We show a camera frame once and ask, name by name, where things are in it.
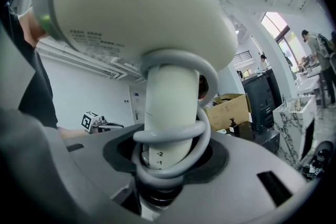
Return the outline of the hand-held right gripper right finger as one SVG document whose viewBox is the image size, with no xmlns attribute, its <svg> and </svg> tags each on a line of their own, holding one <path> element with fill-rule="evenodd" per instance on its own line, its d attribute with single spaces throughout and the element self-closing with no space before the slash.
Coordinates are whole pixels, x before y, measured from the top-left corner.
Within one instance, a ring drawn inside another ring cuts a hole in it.
<svg viewBox="0 0 336 224">
<path fill-rule="evenodd" d="M 217 132 L 211 137 L 229 152 L 224 170 L 210 183 L 185 186 L 158 223 L 285 223 L 318 184 L 256 143 Z M 259 179 L 263 172 L 272 172 L 290 192 L 280 206 Z"/>
</svg>

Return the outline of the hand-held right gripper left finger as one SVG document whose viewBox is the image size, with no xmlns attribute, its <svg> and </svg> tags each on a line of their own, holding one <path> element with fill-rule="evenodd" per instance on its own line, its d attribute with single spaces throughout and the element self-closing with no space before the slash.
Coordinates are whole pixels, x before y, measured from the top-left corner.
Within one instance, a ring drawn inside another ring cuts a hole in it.
<svg viewBox="0 0 336 224">
<path fill-rule="evenodd" d="M 19 223 L 144 223 L 138 208 L 135 165 L 111 149 L 133 127 L 63 140 L 55 129 L 18 110 L 1 110 L 3 188 Z"/>
</svg>

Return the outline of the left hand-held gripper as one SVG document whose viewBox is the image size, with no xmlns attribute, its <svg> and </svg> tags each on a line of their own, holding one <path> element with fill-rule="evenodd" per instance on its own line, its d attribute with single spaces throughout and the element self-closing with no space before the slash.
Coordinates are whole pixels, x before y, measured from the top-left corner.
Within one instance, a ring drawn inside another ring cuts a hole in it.
<svg viewBox="0 0 336 224">
<path fill-rule="evenodd" d="M 123 125 L 116 123 L 108 123 L 104 116 L 98 115 L 94 112 L 87 111 L 83 114 L 81 125 L 89 134 L 102 133 L 109 131 L 109 129 L 121 129 Z"/>
</svg>

